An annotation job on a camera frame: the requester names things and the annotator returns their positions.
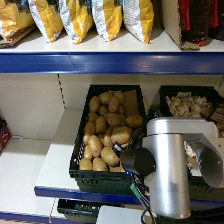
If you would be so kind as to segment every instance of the snack bag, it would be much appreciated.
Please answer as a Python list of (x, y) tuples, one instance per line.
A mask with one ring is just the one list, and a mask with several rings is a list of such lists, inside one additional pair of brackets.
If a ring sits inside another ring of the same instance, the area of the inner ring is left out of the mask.
[(59, 12), (67, 34), (79, 44), (93, 25), (89, 0), (59, 0)]
[(6, 41), (15, 39), (33, 24), (27, 0), (0, 0), (0, 35)]
[(210, 0), (190, 0), (188, 41), (201, 44), (208, 36)]
[(98, 34), (105, 40), (113, 40), (120, 31), (122, 7), (119, 0), (92, 0), (93, 20)]
[(63, 29), (56, 0), (28, 1), (33, 19), (46, 42), (55, 41)]
[(150, 43), (154, 12), (150, 0), (124, 0), (125, 27), (141, 42)]
[(218, 0), (218, 23), (219, 27), (215, 38), (224, 41), (224, 0)]
[(190, 30), (189, 0), (178, 0), (181, 31)]

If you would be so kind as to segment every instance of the yellow snack bag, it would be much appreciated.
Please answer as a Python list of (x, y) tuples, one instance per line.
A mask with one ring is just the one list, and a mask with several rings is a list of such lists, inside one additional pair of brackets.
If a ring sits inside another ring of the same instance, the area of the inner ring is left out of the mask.
[(57, 8), (57, 0), (29, 0), (30, 11), (46, 42), (55, 41), (63, 24)]
[(6, 41), (15, 39), (33, 24), (27, 0), (0, 0), (0, 35)]
[(122, 7), (119, 0), (92, 0), (93, 20), (98, 34), (105, 40), (113, 40), (120, 31)]
[(81, 43), (93, 26), (89, 0), (59, 0), (59, 12), (64, 28), (75, 44)]
[(150, 0), (124, 0), (124, 25), (138, 40), (149, 44), (153, 27), (153, 5)]

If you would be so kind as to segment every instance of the store shelf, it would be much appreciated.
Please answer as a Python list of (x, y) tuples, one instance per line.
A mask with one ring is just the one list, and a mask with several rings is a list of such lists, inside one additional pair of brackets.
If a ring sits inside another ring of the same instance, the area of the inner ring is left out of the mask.
[(82, 111), (65, 110), (35, 184), (43, 197), (78, 199), (117, 204), (140, 204), (134, 195), (89, 193), (79, 190), (69, 176), (69, 165)]
[(34, 186), (50, 141), (9, 142), (0, 156), (0, 219), (49, 223), (54, 198), (36, 197)]
[(93, 27), (81, 44), (66, 32), (45, 43), (35, 30), (12, 48), (0, 49), (0, 73), (74, 74), (224, 74), (224, 42), (208, 39), (200, 52), (181, 51), (162, 30), (154, 28), (146, 45), (122, 27), (117, 38), (104, 40)]

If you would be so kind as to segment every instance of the black plastic crate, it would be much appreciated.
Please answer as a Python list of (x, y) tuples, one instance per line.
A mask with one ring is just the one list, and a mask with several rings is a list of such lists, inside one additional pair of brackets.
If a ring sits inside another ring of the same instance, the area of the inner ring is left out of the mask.
[[(161, 86), (160, 93), (160, 111), (164, 117), (172, 117), (169, 106), (166, 101), (166, 96), (177, 96), (178, 92), (191, 92), (191, 96), (206, 97), (208, 102), (211, 102), (213, 107), (217, 103), (223, 102), (223, 98), (211, 86)], [(224, 189), (212, 188), (203, 179), (196, 177), (188, 172), (189, 193), (191, 199), (206, 200), (206, 201), (224, 201)]]
[(59, 199), (57, 211), (71, 221), (96, 223), (100, 207), (103, 205), (120, 207), (119, 204)]
[(206, 97), (207, 101), (211, 102), (213, 107), (215, 107), (217, 103), (223, 102), (223, 98), (212, 86), (161, 86), (159, 90), (160, 111), (164, 117), (172, 117), (166, 101), (166, 96), (177, 96), (178, 92), (191, 92), (191, 96)]
[(123, 172), (99, 172), (85, 171), (78, 169), (78, 163), (82, 158), (83, 151), (83, 129), (86, 125), (86, 117), (89, 110), (89, 101), (93, 96), (98, 96), (107, 91), (132, 91), (137, 94), (139, 114), (145, 119), (145, 107), (141, 88), (139, 85), (91, 85), (86, 97), (86, 102), (81, 117), (78, 134), (72, 153), (69, 174), (71, 178), (75, 178), (81, 191), (108, 194), (132, 195), (130, 189), (132, 183), (129, 175)]

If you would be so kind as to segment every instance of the metal cylinder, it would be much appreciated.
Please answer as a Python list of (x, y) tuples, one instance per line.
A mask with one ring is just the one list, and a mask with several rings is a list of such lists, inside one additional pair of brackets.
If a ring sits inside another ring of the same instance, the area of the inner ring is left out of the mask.
[(181, 134), (158, 134), (143, 139), (156, 161), (156, 172), (145, 177), (150, 204), (157, 214), (183, 219), (190, 216), (187, 167)]

